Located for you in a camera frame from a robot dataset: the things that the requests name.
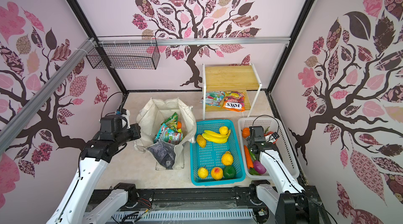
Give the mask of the beige canvas tote bag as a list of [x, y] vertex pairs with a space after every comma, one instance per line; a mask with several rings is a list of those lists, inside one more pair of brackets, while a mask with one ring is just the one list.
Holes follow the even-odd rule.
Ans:
[[136, 122], [141, 138], [134, 142], [134, 148], [151, 153], [157, 162], [156, 170], [184, 168], [184, 147], [196, 142], [197, 126], [191, 106], [178, 98], [150, 99]]

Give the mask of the teal candy bag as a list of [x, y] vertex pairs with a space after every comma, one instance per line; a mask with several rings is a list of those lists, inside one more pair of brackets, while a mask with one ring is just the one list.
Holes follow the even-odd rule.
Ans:
[[182, 139], [183, 139], [182, 133], [176, 132], [168, 128], [165, 124], [162, 124], [154, 139], [154, 143], [166, 142], [173, 145], [177, 145], [182, 141]]

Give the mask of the yellow-green candy bag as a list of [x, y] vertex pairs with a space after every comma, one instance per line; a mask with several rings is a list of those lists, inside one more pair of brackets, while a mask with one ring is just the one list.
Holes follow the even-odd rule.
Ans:
[[177, 124], [178, 124], [178, 114], [176, 112], [173, 113], [171, 117], [166, 119], [163, 122], [168, 128], [172, 130], [177, 130]]

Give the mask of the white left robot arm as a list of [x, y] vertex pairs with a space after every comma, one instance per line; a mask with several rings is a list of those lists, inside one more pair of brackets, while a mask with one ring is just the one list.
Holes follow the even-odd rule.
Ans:
[[100, 130], [86, 143], [78, 159], [78, 170], [49, 224], [105, 224], [124, 205], [134, 206], [138, 194], [134, 184], [120, 183], [91, 212], [86, 208], [94, 189], [110, 164], [128, 142], [141, 137], [138, 124], [130, 124], [130, 112], [100, 119]]

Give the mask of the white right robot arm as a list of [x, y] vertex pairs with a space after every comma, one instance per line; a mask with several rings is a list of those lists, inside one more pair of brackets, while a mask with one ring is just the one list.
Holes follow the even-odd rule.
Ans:
[[318, 224], [318, 202], [299, 185], [287, 170], [279, 154], [276, 141], [278, 134], [264, 134], [262, 126], [249, 127], [248, 146], [245, 154], [252, 160], [258, 174], [268, 173], [274, 186], [256, 186], [257, 198], [275, 216], [276, 224]]

